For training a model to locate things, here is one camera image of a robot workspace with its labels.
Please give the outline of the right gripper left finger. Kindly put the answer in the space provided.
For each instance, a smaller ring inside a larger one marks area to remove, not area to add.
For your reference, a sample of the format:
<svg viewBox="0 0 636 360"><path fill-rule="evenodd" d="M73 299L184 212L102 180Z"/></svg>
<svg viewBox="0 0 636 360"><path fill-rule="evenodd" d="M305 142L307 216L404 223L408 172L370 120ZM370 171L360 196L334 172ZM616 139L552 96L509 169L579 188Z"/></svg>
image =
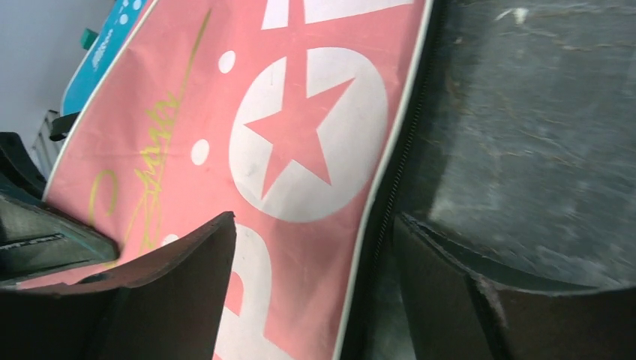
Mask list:
<svg viewBox="0 0 636 360"><path fill-rule="evenodd" d="M75 284L1 291L3 359L211 359L236 249L225 211Z"/></svg>

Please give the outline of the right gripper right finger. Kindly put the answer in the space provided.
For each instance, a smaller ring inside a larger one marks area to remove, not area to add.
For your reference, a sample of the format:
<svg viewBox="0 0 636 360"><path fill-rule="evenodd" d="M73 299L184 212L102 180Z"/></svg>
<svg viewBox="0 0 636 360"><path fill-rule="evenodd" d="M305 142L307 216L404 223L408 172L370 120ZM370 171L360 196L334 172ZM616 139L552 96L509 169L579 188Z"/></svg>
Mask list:
<svg viewBox="0 0 636 360"><path fill-rule="evenodd" d="M633 359L635 288L553 280L482 256L408 214L393 249L418 359Z"/></svg>

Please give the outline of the pink racket cover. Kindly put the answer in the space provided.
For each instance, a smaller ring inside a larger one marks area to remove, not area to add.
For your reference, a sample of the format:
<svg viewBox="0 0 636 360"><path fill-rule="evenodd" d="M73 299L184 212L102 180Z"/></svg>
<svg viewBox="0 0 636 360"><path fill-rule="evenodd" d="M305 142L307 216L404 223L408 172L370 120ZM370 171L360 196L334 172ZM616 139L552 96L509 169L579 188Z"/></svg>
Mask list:
<svg viewBox="0 0 636 360"><path fill-rule="evenodd" d="M149 2L43 194L121 256L19 287L76 284L232 212L210 359L339 359L432 2Z"/></svg>

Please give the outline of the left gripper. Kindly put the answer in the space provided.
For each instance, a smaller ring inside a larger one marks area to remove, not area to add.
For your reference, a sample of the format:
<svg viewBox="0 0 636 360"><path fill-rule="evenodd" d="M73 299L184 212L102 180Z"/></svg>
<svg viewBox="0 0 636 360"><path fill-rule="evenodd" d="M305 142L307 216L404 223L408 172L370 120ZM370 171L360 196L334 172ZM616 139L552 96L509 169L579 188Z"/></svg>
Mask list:
<svg viewBox="0 0 636 360"><path fill-rule="evenodd" d="M119 246L43 202L46 179L20 136L1 133L1 285L119 258Z"/></svg>

